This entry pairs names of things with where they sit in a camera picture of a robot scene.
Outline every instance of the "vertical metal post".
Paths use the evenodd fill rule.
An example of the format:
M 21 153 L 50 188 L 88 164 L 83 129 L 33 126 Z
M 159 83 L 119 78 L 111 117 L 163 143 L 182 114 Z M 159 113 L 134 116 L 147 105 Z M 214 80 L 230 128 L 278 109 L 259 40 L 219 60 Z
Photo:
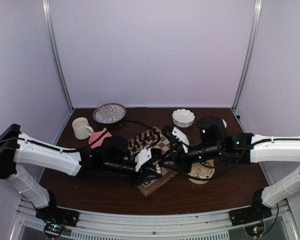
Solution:
M 261 18 L 261 9 L 262 9 L 262 0 L 255 0 L 254 3 L 254 12 L 252 17 L 252 23 L 251 23 L 251 31 L 250 31 L 250 37 L 248 42 L 248 48 L 245 55 L 244 65 L 240 77 L 240 82 L 238 89 L 236 91 L 236 95 L 234 98 L 234 102 L 232 105 L 232 110 L 234 112 L 237 112 L 237 108 L 239 105 L 239 101 L 248 77 L 249 67 L 251 64 L 252 59 L 252 53 L 256 45 L 257 35 L 259 31 L 259 25 L 260 25 L 260 18 Z
M 65 76 L 64 76 L 64 73 L 63 73 L 62 67 L 61 67 L 61 62 L 60 62 L 59 53 L 58 53 L 58 49 L 57 49 L 55 31 L 54 31 L 54 26 L 53 26 L 52 16 L 51 16 L 50 0 L 42 0 L 42 3 L 43 3 L 44 17 L 45 17 L 46 25 L 47 25 L 48 32 L 49 32 L 49 37 L 50 37 L 54 65 L 55 65 L 56 72 L 57 72 L 57 75 L 58 75 L 58 78 L 60 81 L 60 85 L 61 85 L 61 89 L 62 89 L 62 93 L 65 98 L 65 101 L 67 103 L 69 111 L 72 111 L 74 109 L 74 107 L 73 107 L 71 99 L 70 99 L 69 91 L 68 91 L 66 81 L 65 81 Z

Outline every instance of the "wooden chessboard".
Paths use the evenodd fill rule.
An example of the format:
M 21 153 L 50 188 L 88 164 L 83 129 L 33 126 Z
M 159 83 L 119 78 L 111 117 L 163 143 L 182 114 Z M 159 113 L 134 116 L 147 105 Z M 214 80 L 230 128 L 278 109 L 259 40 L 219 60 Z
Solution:
M 156 131 L 160 133 L 161 138 L 160 138 L 160 141 L 157 143 L 157 145 L 153 146 L 153 148 L 161 149 L 162 154 L 164 154 L 170 150 L 170 142 L 168 139 L 166 139 L 161 134 L 161 130 L 158 127 L 155 126 L 154 129 L 156 129 Z M 145 135 L 145 133 L 147 133 L 147 135 L 149 136 L 150 130 L 142 132 L 141 136 L 143 137 Z M 153 136 L 154 137 L 152 139 L 150 139 L 150 141 L 145 141 L 144 145 L 142 145 L 142 143 L 139 142 L 139 137 L 137 136 L 136 139 L 137 139 L 137 142 L 139 142 L 138 143 L 139 148 L 137 148 L 138 144 L 134 144 L 135 139 L 134 138 L 130 139 L 130 141 L 132 142 L 132 146 L 129 146 L 128 149 L 129 149 L 131 155 L 133 155 L 134 153 L 138 153 L 141 149 L 149 148 L 149 146 L 153 142 L 157 141 L 157 135 L 154 134 Z M 147 196 L 147 195 L 151 194 L 152 192 L 154 192 L 155 190 L 157 190 L 159 187 L 161 187 L 167 181 L 169 181 L 177 173 L 178 172 L 176 172 L 176 171 L 162 167 L 161 168 L 162 178 L 145 182 L 145 183 L 141 184 L 140 186 L 138 186 L 138 188 L 143 193 L 143 195 Z

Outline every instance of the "dark wooden table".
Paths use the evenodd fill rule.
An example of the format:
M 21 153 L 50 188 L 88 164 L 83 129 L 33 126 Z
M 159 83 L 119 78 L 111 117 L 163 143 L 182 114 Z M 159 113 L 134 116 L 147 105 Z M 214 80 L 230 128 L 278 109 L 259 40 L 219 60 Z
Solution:
M 126 118 L 138 120 L 151 126 L 163 128 L 173 126 L 171 114 L 174 108 L 128 108 Z M 193 108 L 197 117 L 207 115 L 220 116 L 227 122 L 229 134 L 242 130 L 230 109 Z M 58 142 L 59 146 L 79 148 L 88 144 L 88 140 L 75 138 L 71 123 L 78 117 L 85 117 L 94 131 L 102 130 L 105 125 L 93 120 L 94 109 L 76 109 L 66 125 Z M 200 141 L 199 132 L 194 123 L 182 129 L 190 143 Z M 132 123 L 118 123 L 111 129 L 113 135 L 131 139 L 145 131 Z M 215 161 L 216 166 L 222 163 Z M 62 207 L 111 213 L 136 215 L 166 215 L 201 213 L 236 208 L 251 204 L 255 191 L 266 187 L 267 181 L 259 164 L 237 165 L 225 176 L 203 185 L 190 182 L 178 174 L 155 192 L 144 196 L 138 188 L 130 186 L 130 179 L 110 175 L 104 179 L 79 179 L 65 173 L 46 169 L 40 184 L 51 190 Z

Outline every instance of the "clear glass cup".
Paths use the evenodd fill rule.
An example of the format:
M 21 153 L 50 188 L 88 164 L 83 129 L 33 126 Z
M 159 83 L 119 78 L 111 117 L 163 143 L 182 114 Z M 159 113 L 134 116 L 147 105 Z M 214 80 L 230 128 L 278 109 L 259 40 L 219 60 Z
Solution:
M 111 117 L 111 103 L 109 101 L 101 101 L 96 107 L 101 118 L 108 119 Z

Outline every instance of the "white chess piece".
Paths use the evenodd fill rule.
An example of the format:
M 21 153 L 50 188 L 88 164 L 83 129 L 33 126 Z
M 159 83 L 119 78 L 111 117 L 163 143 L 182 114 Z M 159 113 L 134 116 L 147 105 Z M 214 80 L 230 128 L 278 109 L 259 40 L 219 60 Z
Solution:
M 159 166 L 158 163 L 156 163 L 156 165 L 155 165 L 155 171 L 157 174 L 161 174 L 161 167 Z

